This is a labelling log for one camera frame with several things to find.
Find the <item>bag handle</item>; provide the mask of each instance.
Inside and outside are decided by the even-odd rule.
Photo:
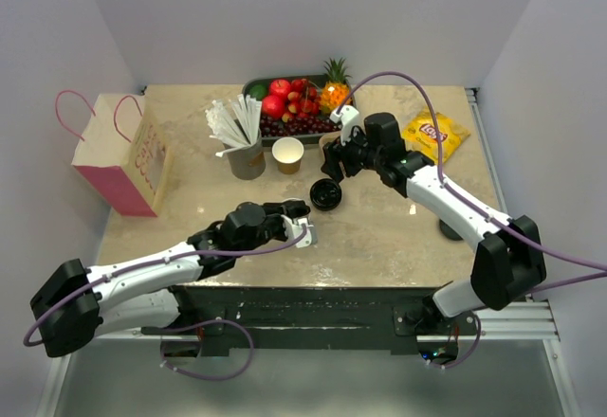
[[[61,118],[61,116],[59,115],[59,98],[64,95],[65,93],[71,93],[73,95],[76,95],[77,97],[80,97],[84,103],[86,104],[86,107],[88,107],[88,109],[91,111],[91,114],[93,115],[93,117],[95,117],[97,114],[95,114],[95,109],[93,109],[93,106],[90,105],[90,103],[86,100],[86,98],[83,96],[83,94],[78,93],[75,90],[62,90],[61,92],[59,92],[57,94],[57,97],[55,98],[55,116],[57,117],[57,119],[59,120],[59,124],[61,126],[64,127],[64,129],[66,131],[68,131],[70,134],[74,135],[75,137],[79,138],[81,141],[84,141],[84,137],[82,135],[79,135],[78,133],[76,133],[74,130],[72,130],[69,126],[67,126],[64,123],[64,120]]]
[[[122,97],[122,99],[120,101],[118,101],[118,104],[116,105],[116,109],[114,109],[114,128],[116,128],[116,131],[118,132],[119,135],[124,137],[127,141],[132,142],[131,139],[129,139],[127,136],[125,136],[122,133],[122,131],[118,128],[118,123],[116,122],[116,115],[118,114],[118,109],[120,108],[120,105],[122,104],[122,102],[128,98],[130,98],[131,100],[133,100],[135,102],[137,110],[139,111],[139,115],[143,117],[143,113],[141,112],[141,108],[139,107],[139,103],[137,102],[137,99],[133,95],[126,95],[126,96]]]

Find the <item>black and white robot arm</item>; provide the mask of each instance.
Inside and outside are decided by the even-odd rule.
[[[309,206],[297,199],[244,203],[187,241],[150,256],[89,268],[80,260],[63,263],[30,302],[46,353],[49,357],[70,354],[96,336],[120,330],[169,326],[180,311],[167,288],[230,270],[236,259],[270,240],[298,248],[315,244],[316,228],[309,213]],[[215,256],[214,250],[233,254]],[[142,266],[149,262],[156,264]],[[53,305],[86,286],[90,288],[41,322]]]
[[[341,124],[341,132],[339,138],[323,146],[324,173],[339,183],[344,175],[354,176],[363,169],[377,172],[384,185],[432,211],[475,253],[470,278],[435,291],[418,314],[408,315],[411,323],[423,322],[431,328],[466,311],[483,307],[501,310],[545,279],[542,253],[502,231],[491,218],[539,243],[535,223],[526,216],[512,219],[489,207],[447,176],[441,182],[438,168],[428,157],[406,150],[392,114],[372,114],[362,128],[357,109],[345,106],[334,111],[331,119]],[[483,217],[464,204],[444,182],[489,216]]]

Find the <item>cup rim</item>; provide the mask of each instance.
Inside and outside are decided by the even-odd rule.
[[[279,159],[276,156],[276,146],[279,145],[280,143],[285,144],[285,142],[293,142],[293,143],[297,143],[299,144],[299,149],[300,152],[298,154],[298,156],[295,159],[291,159],[288,161],[284,161],[282,159]],[[281,137],[280,139],[278,139],[276,142],[274,142],[274,144],[272,144],[272,156],[274,157],[274,159],[280,163],[283,164],[293,164],[293,163],[297,163],[300,159],[302,159],[302,157],[304,157],[304,151],[305,151],[305,147],[304,144],[296,137]]]

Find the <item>gray floor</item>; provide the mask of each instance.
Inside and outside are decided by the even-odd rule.
[[[226,372],[245,357],[190,369]],[[540,341],[486,341],[447,372],[383,352],[259,351],[240,377],[210,383],[159,363],[157,340],[91,343],[72,358],[57,417],[562,415]]]

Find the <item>pineapple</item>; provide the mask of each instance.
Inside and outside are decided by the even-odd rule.
[[[329,79],[329,82],[322,89],[320,105],[322,112],[326,115],[331,114],[350,93],[350,89],[346,85],[350,75],[345,74],[347,66],[344,66],[344,63],[345,59],[339,59],[338,61],[329,59],[328,62],[324,62],[325,76]]]

